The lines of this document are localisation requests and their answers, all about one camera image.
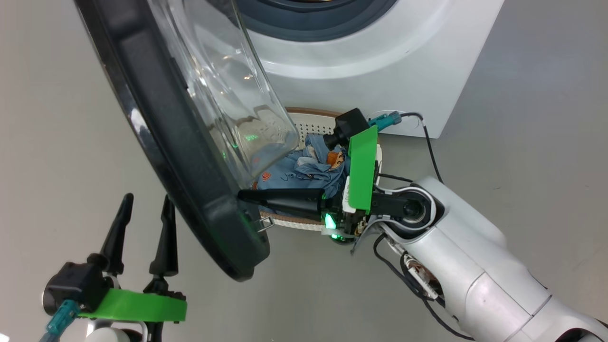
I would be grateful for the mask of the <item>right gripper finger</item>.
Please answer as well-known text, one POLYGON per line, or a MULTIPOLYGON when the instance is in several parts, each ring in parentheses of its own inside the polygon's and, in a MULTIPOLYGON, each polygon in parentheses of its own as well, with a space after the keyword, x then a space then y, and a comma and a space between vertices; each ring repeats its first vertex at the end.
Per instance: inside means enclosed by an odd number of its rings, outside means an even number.
POLYGON ((271 201, 318 201, 323 189, 244 189, 237 197, 243 201, 269 203, 271 201))
POLYGON ((280 216, 299 217, 311 221, 321 222, 324 212, 330 207, 329 199, 321 199, 316 202, 292 202, 292 203, 266 203, 260 201, 247 200, 246 203, 255 204, 261 207, 262 211, 271 212, 280 216))

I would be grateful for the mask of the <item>white washing machine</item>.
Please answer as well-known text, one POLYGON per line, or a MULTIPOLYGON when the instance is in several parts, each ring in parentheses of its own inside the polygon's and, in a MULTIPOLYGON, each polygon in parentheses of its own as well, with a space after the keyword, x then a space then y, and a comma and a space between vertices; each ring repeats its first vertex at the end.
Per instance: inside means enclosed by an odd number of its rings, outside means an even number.
POLYGON ((504 0, 235 0, 280 101, 424 116, 439 138, 504 0))

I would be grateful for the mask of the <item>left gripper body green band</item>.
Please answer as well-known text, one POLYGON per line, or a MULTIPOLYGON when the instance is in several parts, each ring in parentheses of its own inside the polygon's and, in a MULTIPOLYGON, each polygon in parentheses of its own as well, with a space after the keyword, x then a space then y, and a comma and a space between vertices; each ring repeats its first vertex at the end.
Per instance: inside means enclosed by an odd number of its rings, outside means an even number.
POLYGON ((143 292, 109 290, 97 311, 81 316, 89 319, 83 342, 162 342, 166 323, 185 321, 187 301, 164 277, 153 277, 143 292))

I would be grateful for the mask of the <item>blue printed garment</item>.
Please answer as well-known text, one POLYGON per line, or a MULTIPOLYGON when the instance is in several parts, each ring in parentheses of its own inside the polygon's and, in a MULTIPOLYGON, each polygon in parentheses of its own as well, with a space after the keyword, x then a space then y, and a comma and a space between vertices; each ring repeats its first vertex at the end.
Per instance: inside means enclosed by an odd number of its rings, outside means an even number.
POLYGON ((323 189, 330 198, 342 191, 349 173, 350 158, 343 147, 330 150, 322 135, 308 134, 304 148, 271 165, 255 182, 255 188, 323 189))

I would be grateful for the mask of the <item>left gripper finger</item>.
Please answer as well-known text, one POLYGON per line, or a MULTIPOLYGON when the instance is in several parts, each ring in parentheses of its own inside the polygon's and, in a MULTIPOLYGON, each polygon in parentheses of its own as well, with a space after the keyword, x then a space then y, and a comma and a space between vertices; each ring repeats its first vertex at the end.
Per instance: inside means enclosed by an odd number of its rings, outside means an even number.
POLYGON ((161 210, 161 223, 158 248, 150 263, 149 273, 155 277, 171 277, 177 275, 180 269, 175 206, 168 195, 165 195, 161 210))
POLYGON ((133 204, 134 195, 132 193, 126 193, 120 203, 119 210, 109 228, 100 251, 100 254, 107 260, 104 271, 114 276, 121 275, 124 272, 124 263, 122 260, 124 237, 126 234, 126 227, 131 220, 133 204))

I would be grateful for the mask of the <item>dark grey glass washer door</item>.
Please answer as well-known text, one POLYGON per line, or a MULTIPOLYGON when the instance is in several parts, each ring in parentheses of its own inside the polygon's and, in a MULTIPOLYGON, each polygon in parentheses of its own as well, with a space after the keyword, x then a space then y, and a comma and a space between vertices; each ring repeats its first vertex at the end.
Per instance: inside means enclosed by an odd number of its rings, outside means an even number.
POLYGON ((235 0, 74 0, 120 108, 195 238, 232 279, 270 253, 239 201, 299 132, 235 0))

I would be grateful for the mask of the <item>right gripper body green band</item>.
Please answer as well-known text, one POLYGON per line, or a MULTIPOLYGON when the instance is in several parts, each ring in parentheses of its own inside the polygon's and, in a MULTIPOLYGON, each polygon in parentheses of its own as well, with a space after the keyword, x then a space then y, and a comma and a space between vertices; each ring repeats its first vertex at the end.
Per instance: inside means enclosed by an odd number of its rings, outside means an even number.
POLYGON ((350 138, 350 171, 342 194, 322 197, 322 234, 334 243, 354 243, 365 230, 376 182, 377 150, 377 126, 350 138))

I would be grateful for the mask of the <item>cream perforated laundry basket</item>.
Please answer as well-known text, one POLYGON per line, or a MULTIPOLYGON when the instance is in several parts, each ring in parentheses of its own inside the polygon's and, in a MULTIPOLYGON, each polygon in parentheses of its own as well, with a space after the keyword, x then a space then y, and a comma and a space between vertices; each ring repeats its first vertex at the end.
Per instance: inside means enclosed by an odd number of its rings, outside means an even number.
MULTIPOLYGON (((323 135, 332 133, 335 127, 335 117, 340 115, 332 111, 311 110, 307 108, 290 107, 288 110, 291 119, 300 132, 298 149, 304 148, 304 141, 309 134, 323 135)), ((268 209, 261 209, 260 216, 262 219, 271 217, 274 219, 274 223, 281 227, 325 233, 325 225, 312 219, 276 214, 268 209)))

